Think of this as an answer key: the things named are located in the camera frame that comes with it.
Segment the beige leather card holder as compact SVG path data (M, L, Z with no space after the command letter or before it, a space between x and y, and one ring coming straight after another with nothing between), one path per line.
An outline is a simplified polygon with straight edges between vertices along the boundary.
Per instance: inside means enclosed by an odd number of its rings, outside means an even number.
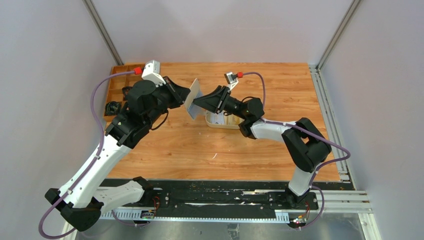
M183 105L191 119L196 120L197 117L204 116L206 114L206 111L203 108L194 104L194 100L196 98L203 96L198 78L194 79L189 89L190 93Z

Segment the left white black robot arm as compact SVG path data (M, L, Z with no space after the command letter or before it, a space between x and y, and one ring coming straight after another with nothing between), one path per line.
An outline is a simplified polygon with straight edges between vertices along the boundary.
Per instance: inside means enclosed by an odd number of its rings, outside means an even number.
M121 112L106 129L100 130L100 143L89 159L65 185L50 188L45 194L66 222L84 232L101 215L118 207L153 203L154 188L141 176L106 191L97 189L115 165L155 129L154 122L170 109L182 106L190 92L168 77L160 84L143 79L129 88Z

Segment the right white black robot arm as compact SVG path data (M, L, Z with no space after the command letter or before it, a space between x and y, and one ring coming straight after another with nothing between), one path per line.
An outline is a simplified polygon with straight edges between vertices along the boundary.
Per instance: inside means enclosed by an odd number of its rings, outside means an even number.
M299 203L306 197L315 171L332 151L310 119L303 117L292 122L266 120L260 98L248 96L238 100L231 96L227 86L219 85L213 92L195 98L193 104L211 113L225 112L241 118L238 127L246 138L284 143L296 166L285 190L287 198L293 202Z

